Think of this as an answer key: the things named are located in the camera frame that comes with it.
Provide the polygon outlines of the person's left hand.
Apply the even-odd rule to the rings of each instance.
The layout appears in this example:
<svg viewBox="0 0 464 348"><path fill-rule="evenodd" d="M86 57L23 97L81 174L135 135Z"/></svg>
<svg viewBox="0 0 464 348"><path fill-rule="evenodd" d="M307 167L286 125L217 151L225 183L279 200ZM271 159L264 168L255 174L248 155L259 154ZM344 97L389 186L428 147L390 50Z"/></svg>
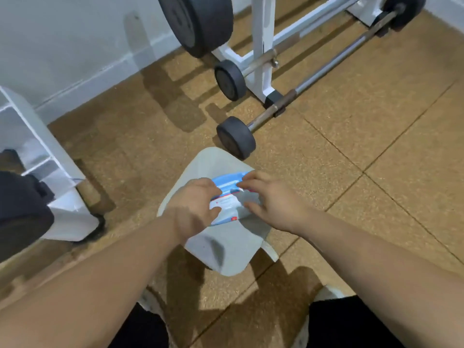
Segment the person's left hand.
<svg viewBox="0 0 464 348"><path fill-rule="evenodd" d="M204 231L210 201L222 191L209 178L192 179L177 190L166 205L161 219L177 244Z"/></svg>

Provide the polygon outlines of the person's right hand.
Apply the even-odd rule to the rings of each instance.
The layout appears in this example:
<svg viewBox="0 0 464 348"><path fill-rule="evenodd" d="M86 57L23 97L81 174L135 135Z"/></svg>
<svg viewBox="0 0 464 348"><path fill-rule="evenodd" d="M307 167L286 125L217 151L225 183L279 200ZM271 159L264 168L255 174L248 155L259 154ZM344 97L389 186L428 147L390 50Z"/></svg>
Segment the person's right hand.
<svg viewBox="0 0 464 348"><path fill-rule="evenodd" d="M265 216L259 217L262 221L282 232L304 236L311 207L282 180L262 170L253 170L237 186L259 194L265 208Z"/></svg>

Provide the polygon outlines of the blue white wipes packet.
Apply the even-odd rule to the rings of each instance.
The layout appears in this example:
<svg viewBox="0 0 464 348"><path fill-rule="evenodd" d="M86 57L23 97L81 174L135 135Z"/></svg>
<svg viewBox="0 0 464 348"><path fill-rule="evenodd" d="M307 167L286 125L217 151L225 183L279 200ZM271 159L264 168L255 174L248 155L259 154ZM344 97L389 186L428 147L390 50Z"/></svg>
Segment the blue white wipes packet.
<svg viewBox="0 0 464 348"><path fill-rule="evenodd" d="M244 203L261 204L258 193L237 186L237 183L241 182L247 173L224 174L212 179L213 183L222 191L222 194L215 196L210 201L210 209L221 208L211 226L237 221L250 216L252 213L245 207Z"/></svg>

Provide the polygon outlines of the person's right forearm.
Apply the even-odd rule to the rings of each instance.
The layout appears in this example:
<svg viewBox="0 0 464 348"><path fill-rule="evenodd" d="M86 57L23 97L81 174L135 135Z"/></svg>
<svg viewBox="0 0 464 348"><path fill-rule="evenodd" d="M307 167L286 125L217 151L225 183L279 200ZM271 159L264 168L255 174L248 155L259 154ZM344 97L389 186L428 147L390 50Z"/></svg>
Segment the person's right forearm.
<svg viewBox="0 0 464 348"><path fill-rule="evenodd" d="M464 278L312 208L295 232L407 348L464 348Z"/></svg>

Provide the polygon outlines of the person's left forearm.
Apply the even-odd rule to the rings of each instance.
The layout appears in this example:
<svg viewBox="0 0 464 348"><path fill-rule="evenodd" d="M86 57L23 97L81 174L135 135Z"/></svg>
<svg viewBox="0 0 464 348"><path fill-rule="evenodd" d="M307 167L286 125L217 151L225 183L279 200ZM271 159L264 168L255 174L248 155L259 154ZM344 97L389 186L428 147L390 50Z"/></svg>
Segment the person's left forearm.
<svg viewBox="0 0 464 348"><path fill-rule="evenodd" d="M0 310L0 348L107 347L179 244L158 217Z"/></svg>

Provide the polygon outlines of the pale grey cloth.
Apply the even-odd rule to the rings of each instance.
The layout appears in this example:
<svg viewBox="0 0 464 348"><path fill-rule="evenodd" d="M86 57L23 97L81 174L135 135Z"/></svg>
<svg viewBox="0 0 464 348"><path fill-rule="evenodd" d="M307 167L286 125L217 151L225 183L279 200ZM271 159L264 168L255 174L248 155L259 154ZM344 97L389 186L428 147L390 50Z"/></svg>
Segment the pale grey cloth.
<svg viewBox="0 0 464 348"><path fill-rule="evenodd" d="M162 201L157 216L161 216L174 193L188 181L213 179L224 174L250 172L252 168L217 147L200 151L186 167L168 195ZM224 276L242 272L259 249L276 262L279 255L266 242L271 227L253 213L237 221L209 226L185 243L185 249L210 269Z"/></svg>

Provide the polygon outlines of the long steel barbell black plates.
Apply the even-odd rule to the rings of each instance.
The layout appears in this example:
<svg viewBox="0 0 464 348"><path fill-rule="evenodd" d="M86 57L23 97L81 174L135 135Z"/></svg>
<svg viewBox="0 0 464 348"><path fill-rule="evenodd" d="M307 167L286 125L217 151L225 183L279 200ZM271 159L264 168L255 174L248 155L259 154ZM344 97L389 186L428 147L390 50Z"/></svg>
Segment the long steel barbell black plates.
<svg viewBox="0 0 464 348"><path fill-rule="evenodd" d="M285 95L279 94L277 99L269 99L268 103L264 105L264 112L253 121L246 124L239 118L230 116L218 124L217 136L224 148L240 160L248 158L256 149L256 140L253 133L258 128L271 118L282 114L285 108L301 93L327 75L371 38L383 36L390 29L396 32L403 29L419 15L425 4L426 0L386 0L380 8L380 15L375 17L373 24L370 25L367 31ZM253 73L258 67L274 62L278 54L293 46L300 38L300 33L296 37L292 36L285 45L278 45L268 50L244 70L240 70L235 63L228 59L219 62L214 68L218 87L231 101L241 99L246 92L246 76Z"/></svg>

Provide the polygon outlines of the person's white left shoe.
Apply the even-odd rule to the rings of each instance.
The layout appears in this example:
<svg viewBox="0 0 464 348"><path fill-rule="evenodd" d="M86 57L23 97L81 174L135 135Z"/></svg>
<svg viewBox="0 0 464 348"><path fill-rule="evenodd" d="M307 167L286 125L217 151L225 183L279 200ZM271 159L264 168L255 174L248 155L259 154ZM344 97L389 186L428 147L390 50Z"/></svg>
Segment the person's white left shoe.
<svg viewBox="0 0 464 348"><path fill-rule="evenodd" d="M148 287L145 288L138 299L137 303L143 308L143 310L150 313L154 319L154 329L160 336L162 347L165 348L178 348L174 342L173 336L169 330L169 327L165 321L165 315L158 299Z"/></svg>

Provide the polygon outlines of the person's white shoe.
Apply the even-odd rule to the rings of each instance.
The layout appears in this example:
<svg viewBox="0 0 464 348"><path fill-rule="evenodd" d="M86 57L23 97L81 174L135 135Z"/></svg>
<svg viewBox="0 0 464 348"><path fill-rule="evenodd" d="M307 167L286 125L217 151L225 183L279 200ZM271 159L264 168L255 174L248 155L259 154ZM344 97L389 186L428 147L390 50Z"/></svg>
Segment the person's white shoe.
<svg viewBox="0 0 464 348"><path fill-rule="evenodd" d="M330 285L323 286L314 299L314 302L331 300L331 299L340 299L345 298L345 295L341 290L332 287ZM298 334L296 335L291 348L306 348L309 342L309 314L306 315L305 321L299 330Z"/></svg>
<svg viewBox="0 0 464 348"><path fill-rule="evenodd" d="M137 303L143 308L143 310L150 313L154 319L154 329L160 336L162 347L165 348L178 348L174 342L173 336L169 330L169 327L165 321L165 315L158 299L148 287L145 288L138 299Z"/></svg>

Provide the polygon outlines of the person's white right shoe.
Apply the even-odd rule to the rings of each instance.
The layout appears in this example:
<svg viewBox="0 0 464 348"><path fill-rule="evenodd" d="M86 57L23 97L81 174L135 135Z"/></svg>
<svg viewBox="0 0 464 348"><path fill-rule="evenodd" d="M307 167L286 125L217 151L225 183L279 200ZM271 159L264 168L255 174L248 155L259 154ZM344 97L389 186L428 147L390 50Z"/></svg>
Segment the person's white right shoe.
<svg viewBox="0 0 464 348"><path fill-rule="evenodd" d="M345 298L345 295L341 290L332 287L330 285L323 286L314 299L314 302L331 300L331 299L340 299ZM309 342L309 314L306 315L305 321L299 330L298 334L296 335L291 348L306 348Z"/></svg>

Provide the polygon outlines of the person's black shorts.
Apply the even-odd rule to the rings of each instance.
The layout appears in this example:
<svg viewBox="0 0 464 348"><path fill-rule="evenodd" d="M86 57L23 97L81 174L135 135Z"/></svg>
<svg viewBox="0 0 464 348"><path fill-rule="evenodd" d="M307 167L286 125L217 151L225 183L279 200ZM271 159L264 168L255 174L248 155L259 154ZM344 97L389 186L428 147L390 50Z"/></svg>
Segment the person's black shorts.
<svg viewBox="0 0 464 348"><path fill-rule="evenodd" d="M309 306L306 348L406 348L358 296ZM154 319L136 303L108 348L165 348Z"/></svg>

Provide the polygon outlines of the white shelf unit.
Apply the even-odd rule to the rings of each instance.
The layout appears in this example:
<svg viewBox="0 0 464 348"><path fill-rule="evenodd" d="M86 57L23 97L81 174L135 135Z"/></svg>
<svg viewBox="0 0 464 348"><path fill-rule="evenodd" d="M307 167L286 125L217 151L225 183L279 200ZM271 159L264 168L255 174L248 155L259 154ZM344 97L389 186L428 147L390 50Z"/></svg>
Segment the white shelf unit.
<svg viewBox="0 0 464 348"><path fill-rule="evenodd" d="M91 214L77 191L85 181L72 158L62 148L31 104L11 89L0 86L0 152L17 153L25 171L54 194L48 202L55 217L43 239L79 242L104 225Z"/></svg>

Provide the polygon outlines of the black bag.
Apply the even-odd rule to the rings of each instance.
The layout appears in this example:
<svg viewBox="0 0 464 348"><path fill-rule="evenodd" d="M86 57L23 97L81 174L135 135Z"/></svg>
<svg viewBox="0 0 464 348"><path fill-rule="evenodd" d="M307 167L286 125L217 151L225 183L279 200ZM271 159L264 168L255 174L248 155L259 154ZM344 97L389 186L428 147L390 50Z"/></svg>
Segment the black bag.
<svg viewBox="0 0 464 348"><path fill-rule="evenodd" d="M24 166L16 151L0 152L0 263L41 238L53 225L51 189Z"/></svg>

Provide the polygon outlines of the large black weight plate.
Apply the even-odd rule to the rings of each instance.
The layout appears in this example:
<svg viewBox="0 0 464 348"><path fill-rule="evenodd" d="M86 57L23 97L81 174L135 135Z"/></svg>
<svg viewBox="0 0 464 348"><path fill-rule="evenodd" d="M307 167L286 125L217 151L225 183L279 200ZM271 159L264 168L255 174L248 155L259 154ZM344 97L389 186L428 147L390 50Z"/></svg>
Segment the large black weight plate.
<svg viewBox="0 0 464 348"><path fill-rule="evenodd" d="M232 36L232 0L158 0L175 37L194 58L202 58Z"/></svg>

